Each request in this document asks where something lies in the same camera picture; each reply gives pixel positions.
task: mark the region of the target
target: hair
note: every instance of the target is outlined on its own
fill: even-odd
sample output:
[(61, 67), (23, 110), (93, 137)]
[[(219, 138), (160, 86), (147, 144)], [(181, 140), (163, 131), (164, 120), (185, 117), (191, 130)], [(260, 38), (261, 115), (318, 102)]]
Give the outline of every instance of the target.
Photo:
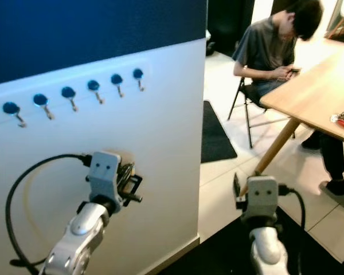
[(309, 40), (320, 24), (323, 8), (318, 0), (298, 0), (286, 12), (295, 13), (293, 28), (296, 35)]

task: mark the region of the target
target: gray t-shirt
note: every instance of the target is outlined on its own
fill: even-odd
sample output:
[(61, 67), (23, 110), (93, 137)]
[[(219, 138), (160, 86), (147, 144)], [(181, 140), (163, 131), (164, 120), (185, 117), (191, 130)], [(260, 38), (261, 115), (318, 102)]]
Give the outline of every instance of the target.
[(278, 29), (269, 17), (247, 28), (232, 58), (251, 69), (275, 70), (294, 62), (295, 44), (295, 38), (290, 41), (279, 38)]

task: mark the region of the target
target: dark floor mat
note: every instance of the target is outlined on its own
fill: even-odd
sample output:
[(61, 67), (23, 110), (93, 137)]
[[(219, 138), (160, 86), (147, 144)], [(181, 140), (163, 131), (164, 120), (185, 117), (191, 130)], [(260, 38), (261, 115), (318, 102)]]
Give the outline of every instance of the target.
[[(298, 274), (297, 247), (302, 234), (297, 225), (282, 209), (277, 209), (278, 222), (284, 231), (279, 238), (288, 253), (288, 271)], [(250, 262), (251, 244), (247, 228), (237, 219), (159, 275), (255, 275)], [(302, 255), (303, 275), (344, 275), (344, 263), (340, 264), (309, 234), (304, 237)]]
[(204, 101), (201, 163), (236, 157), (237, 154), (225, 134), (212, 105), (210, 102)]

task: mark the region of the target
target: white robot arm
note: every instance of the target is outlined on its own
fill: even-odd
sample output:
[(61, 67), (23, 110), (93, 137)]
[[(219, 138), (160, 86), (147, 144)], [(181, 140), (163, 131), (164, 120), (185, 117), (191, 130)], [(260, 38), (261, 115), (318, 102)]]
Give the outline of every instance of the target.
[(64, 236), (49, 253), (40, 275), (83, 275), (111, 215), (130, 200), (142, 201), (134, 194), (142, 178), (134, 175), (133, 164), (120, 169), (120, 162), (119, 155), (94, 153), (87, 176), (91, 184), (90, 201), (79, 206)]
[(278, 240), (275, 210), (278, 204), (278, 184), (272, 176), (252, 176), (247, 180), (248, 194), (239, 197), (240, 185), (234, 175), (233, 191), (241, 220), (250, 229), (251, 261), (259, 275), (289, 275), (288, 254)]

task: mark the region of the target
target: jeans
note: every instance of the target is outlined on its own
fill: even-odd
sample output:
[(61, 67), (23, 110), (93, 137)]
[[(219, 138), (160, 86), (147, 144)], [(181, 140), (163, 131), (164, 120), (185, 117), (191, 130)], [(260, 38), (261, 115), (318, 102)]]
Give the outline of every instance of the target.
[(344, 173), (344, 149), (343, 141), (315, 131), (318, 133), (320, 141), (320, 150), (323, 158), (323, 164), (331, 179), (343, 179)]
[(286, 83), (286, 81), (271, 80), (271, 81), (265, 81), (265, 82), (253, 82), (252, 86), (254, 87), (256, 92), (259, 94), (259, 96), (262, 97), (284, 83)]

